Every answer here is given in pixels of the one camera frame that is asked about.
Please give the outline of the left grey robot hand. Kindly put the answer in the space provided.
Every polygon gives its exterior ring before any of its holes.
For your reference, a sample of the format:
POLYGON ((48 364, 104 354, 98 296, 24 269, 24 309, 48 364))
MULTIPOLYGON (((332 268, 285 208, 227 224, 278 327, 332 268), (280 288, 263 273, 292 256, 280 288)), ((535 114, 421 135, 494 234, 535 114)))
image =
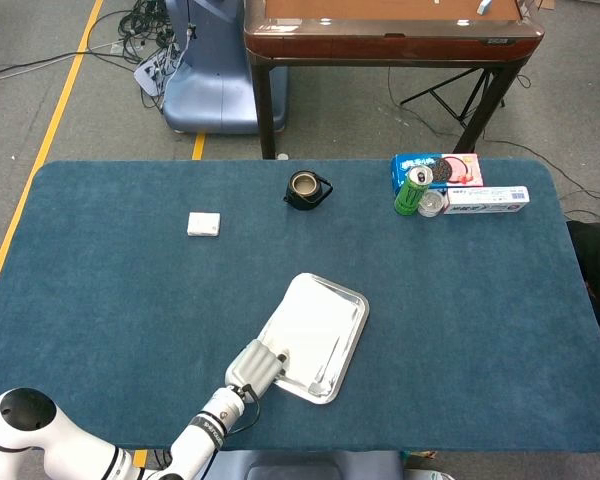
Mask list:
POLYGON ((233 360, 225 372, 225 384, 240 389, 247 403, 254 403, 255 393, 261 398, 284 369, 288 352, 272 351, 261 341, 252 340, 233 360))

